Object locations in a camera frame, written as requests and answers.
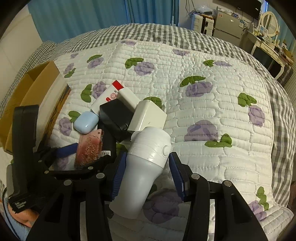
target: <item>purple flower pattern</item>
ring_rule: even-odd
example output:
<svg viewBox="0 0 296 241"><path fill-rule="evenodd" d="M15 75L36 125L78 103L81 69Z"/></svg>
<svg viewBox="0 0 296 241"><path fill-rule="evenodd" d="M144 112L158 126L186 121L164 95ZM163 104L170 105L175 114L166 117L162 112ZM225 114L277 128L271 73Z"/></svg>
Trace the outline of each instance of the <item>purple flower pattern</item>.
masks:
<svg viewBox="0 0 296 241"><path fill-rule="evenodd" d="M64 74L69 73L73 69L73 67L74 67L74 63L68 64L68 66L64 70Z"/></svg>
<svg viewBox="0 0 296 241"><path fill-rule="evenodd" d="M93 91L91 95L97 99L105 90L107 89L103 81L98 81L96 85L93 86Z"/></svg>
<svg viewBox="0 0 296 241"><path fill-rule="evenodd" d="M69 157L59 158L53 163L53 168L55 171L64 171L69 163Z"/></svg>
<svg viewBox="0 0 296 241"><path fill-rule="evenodd" d="M121 43L126 44L126 45L131 45L131 46L136 44L136 42L130 41L130 40L123 40L123 41L121 41Z"/></svg>
<svg viewBox="0 0 296 241"><path fill-rule="evenodd" d="M64 117L59 120L59 131L64 135L64 136L69 136L72 131L72 123L69 118Z"/></svg>
<svg viewBox="0 0 296 241"><path fill-rule="evenodd" d="M92 61L89 62L89 65L87 66L88 69L93 69L95 67L97 67L98 65L100 65L103 62L104 58L100 57L100 58L95 58Z"/></svg>
<svg viewBox="0 0 296 241"><path fill-rule="evenodd" d="M265 114L259 106L251 105L249 107L248 115L250 118L250 122L252 122L253 125L259 127L263 126L263 123L265 122Z"/></svg>
<svg viewBox="0 0 296 241"><path fill-rule="evenodd" d="M182 200L176 190L163 189L144 203L143 213L149 221L155 224L165 223L178 216L180 203Z"/></svg>
<svg viewBox="0 0 296 241"><path fill-rule="evenodd" d="M185 56L187 54L189 54L189 51L183 51L183 50L179 50L179 49L173 49L173 53L180 55L180 56Z"/></svg>
<svg viewBox="0 0 296 241"><path fill-rule="evenodd" d="M187 97L200 97L205 93L210 93L212 89L213 85L210 82L197 82L187 86L185 95Z"/></svg>
<svg viewBox="0 0 296 241"><path fill-rule="evenodd" d="M78 55L78 53L71 54L71 58L75 58Z"/></svg>
<svg viewBox="0 0 296 241"><path fill-rule="evenodd" d="M188 127L184 141L218 141L217 127L208 120L200 120Z"/></svg>
<svg viewBox="0 0 296 241"><path fill-rule="evenodd" d="M154 64L148 62L140 62L134 67L134 70L136 74L140 76L151 74L154 70Z"/></svg>
<svg viewBox="0 0 296 241"><path fill-rule="evenodd" d="M250 209L255 214L258 221L266 218L267 214L263 211L263 206L259 204L259 201L255 200L249 204Z"/></svg>
<svg viewBox="0 0 296 241"><path fill-rule="evenodd" d="M231 65L229 63L226 63L225 61L215 61L215 65L217 65L217 66L231 67Z"/></svg>

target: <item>white power adapter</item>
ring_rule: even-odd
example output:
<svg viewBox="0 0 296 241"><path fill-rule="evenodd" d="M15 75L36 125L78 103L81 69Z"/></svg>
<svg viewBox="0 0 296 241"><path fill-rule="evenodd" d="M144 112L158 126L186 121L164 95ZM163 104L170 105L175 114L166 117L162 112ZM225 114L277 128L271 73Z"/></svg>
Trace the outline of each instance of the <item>white power adapter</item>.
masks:
<svg viewBox="0 0 296 241"><path fill-rule="evenodd" d="M128 127L129 132L142 131L147 126L163 129L167 114L153 101L142 100L138 103Z"/></svg>

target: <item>red label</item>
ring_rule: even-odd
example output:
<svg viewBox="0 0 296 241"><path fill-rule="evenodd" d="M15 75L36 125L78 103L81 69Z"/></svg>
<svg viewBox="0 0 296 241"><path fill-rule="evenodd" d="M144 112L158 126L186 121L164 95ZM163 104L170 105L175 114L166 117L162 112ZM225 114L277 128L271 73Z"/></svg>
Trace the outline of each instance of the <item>red label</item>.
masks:
<svg viewBox="0 0 296 241"><path fill-rule="evenodd" d="M117 90L123 89L123 86L116 80L112 83L112 85L115 87Z"/></svg>

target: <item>mini fridge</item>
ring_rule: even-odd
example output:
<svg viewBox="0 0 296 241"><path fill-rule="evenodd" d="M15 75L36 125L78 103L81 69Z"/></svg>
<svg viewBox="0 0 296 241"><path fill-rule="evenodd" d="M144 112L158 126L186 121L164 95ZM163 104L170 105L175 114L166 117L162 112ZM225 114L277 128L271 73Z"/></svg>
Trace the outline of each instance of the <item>mini fridge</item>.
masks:
<svg viewBox="0 0 296 241"><path fill-rule="evenodd" d="M218 11L213 37L239 46L243 31L239 24L240 20L238 18Z"/></svg>

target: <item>hair dryer button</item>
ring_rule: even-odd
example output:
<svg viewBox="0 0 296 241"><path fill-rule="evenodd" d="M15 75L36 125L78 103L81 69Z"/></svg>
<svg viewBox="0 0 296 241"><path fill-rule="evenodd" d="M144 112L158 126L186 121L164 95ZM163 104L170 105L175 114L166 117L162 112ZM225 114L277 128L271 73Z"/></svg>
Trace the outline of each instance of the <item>hair dryer button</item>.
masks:
<svg viewBox="0 0 296 241"><path fill-rule="evenodd" d="M164 146L162 151L164 156L168 156L171 152L171 148L169 146Z"/></svg>

